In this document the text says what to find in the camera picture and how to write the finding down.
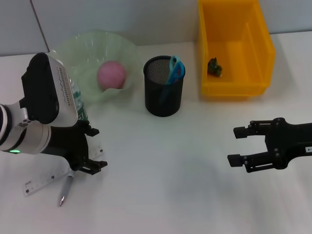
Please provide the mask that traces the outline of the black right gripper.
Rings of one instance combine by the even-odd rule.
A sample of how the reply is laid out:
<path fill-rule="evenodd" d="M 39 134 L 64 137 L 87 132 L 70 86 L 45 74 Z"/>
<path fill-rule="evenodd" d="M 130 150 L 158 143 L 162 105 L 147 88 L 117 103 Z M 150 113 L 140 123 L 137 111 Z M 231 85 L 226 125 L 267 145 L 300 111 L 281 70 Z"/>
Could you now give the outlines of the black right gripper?
<path fill-rule="evenodd" d="M 236 139 L 264 136 L 268 152 L 252 155 L 228 155 L 231 167 L 244 166 L 248 173 L 287 168 L 297 157 L 312 155 L 312 125 L 289 124 L 284 118 L 252 120 L 247 127 L 233 129 Z"/>

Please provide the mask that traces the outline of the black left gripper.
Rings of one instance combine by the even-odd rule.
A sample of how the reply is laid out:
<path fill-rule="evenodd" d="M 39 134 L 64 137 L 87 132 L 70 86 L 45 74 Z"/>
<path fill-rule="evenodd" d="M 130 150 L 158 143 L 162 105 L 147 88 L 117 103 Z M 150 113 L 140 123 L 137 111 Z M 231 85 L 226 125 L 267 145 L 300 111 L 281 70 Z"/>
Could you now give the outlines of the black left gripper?
<path fill-rule="evenodd" d="M 51 127 L 51 137 L 43 154 L 60 156 L 67 160 L 73 171 L 94 175 L 108 165 L 107 161 L 94 161 L 88 157 L 86 135 L 94 137 L 99 130 L 87 120 L 79 120 L 72 127 Z"/>

